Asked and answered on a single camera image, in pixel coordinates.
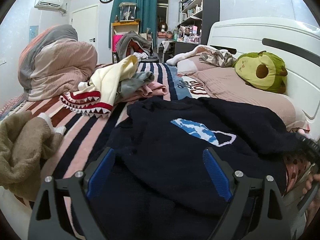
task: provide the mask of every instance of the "shelf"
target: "shelf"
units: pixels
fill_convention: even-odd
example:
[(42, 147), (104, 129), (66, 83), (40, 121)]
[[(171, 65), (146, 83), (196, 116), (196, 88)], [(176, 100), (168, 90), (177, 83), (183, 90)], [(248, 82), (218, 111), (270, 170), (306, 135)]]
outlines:
[(193, 19), (191, 17), (187, 18), (186, 20), (182, 21), (180, 23), (180, 25), (190, 25), (190, 24), (193, 24), (194, 22), (196, 21), (202, 21), (202, 11), (200, 12), (197, 12), (196, 14), (194, 14), (193, 16), (195, 17), (198, 17), (198, 18), (201, 18), (200, 20), (197, 20), (197, 19)]
[(199, 45), (199, 43), (195, 43), (195, 42), (191, 42), (191, 41), (177, 41), (177, 42)]
[(189, 9), (195, 8), (197, 6), (201, 6), (202, 0), (193, 0), (186, 8), (182, 10), (182, 13), (187, 13)]
[(138, 25), (139, 22), (133, 21), (133, 22), (118, 22), (118, 23), (112, 23), (112, 26), (123, 26), (123, 25)]

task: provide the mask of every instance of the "white headboard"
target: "white headboard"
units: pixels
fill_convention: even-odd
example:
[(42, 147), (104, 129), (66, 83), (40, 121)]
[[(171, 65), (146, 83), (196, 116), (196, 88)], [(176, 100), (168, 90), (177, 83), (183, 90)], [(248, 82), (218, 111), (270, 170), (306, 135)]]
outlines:
[(305, 112), (313, 138), (320, 138), (320, 29), (284, 18), (241, 18), (216, 22), (208, 45), (236, 49), (236, 58), (263, 50), (281, 57), (286, 94)]

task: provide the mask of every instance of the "red polka dot fabric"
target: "red polka dot fabric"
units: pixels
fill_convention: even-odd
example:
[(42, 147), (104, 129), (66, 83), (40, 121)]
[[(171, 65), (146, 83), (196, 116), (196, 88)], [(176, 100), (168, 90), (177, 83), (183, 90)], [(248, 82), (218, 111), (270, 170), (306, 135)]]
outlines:
[(284, 157), (284, 163), (287, 167), (287, 190), (289, 192), (294, 184), (299, 181), (311, 163), (303, 157)]

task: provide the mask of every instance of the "striped bedsheet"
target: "striped bedsheet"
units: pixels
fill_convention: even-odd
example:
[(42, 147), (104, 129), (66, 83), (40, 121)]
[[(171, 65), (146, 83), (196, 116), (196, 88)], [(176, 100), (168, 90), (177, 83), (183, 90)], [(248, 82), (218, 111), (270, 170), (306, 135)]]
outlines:
[[(137, 71), (152, 71), (155, 81), (168, 87), (164, 100), (179, 100), (185, 97), (209, 97), (203, 86), (189, 77), (178, 77), (177, 68), (161, 63), (141, 63)], [(33, 116), (46, 113), (51, 117), (54, 127), (64, 125), (65, 137), (59, 151), (49, 160), (40, 163), (41, 178), (52, 175), (55, 179), (69, 178), (82, 170), (88, 156), (103, 149), (112, 129), (127, 118), (127, 106), (134, 102), (119, 103), (114, 106), (109, 118), (96, 118), (76, 114), (66, 109), (59, 97), (38, 102), (23, 101), (8, 115), (31, 110)], [(33, 203), (18, 198), (32, 208)]]

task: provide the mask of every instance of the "window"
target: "window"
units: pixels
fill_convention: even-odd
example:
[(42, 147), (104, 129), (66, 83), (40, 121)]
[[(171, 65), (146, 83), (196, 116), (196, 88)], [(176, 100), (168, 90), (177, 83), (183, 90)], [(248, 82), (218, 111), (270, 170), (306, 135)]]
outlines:
[(168, 24), (169, 0), (157, 0), (157, 25), (160, 22)]

